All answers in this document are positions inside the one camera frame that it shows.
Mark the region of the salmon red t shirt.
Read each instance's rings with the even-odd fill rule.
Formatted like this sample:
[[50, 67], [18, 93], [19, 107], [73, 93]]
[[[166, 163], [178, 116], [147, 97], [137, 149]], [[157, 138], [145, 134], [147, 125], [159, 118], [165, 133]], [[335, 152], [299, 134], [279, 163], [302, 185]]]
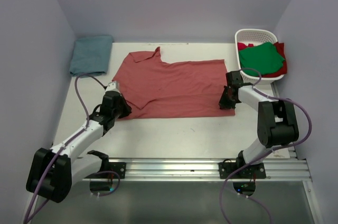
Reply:
[[167, 63], [156, 48], [129, 53], [113, 80], [132, 109], [127, 119], [225, 117], [235, 115], [219, 107], [226, 73], [224, 60]]

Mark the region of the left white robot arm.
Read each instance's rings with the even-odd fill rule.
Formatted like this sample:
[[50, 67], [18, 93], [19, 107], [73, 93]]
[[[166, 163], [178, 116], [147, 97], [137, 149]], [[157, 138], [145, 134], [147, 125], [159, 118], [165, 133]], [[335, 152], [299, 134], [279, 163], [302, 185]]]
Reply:
[[113, 128], [116, 119], [128, 116], [131, 111], [118, 89], [106, 89], [102, 103], [73, 135], [50, 149], [35, 152], [26, 190], [60, 203], [71, 187], [85, 177], [92, 174], [106, 177], [110, 171], [108, 155], [94, 150], [84, 157], [80, 155]]

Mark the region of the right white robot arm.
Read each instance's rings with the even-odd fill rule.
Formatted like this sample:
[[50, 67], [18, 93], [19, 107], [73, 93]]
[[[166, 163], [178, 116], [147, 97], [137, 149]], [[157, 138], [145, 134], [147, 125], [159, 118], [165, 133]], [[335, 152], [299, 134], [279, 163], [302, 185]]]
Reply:
[[260, 94], [251, 83], [245, 83], [240, 71], [226, 74], [227, 85], [219, 101], [222, 110], [244, 103], [257, 112], [257, 139], [236, 160], [225, 159], [218, 164], [221, 179], [265, 179], [261, 155], [269, 155], [274, 147], [287, 146], [298, 140], [299, 130], [294, 105]]

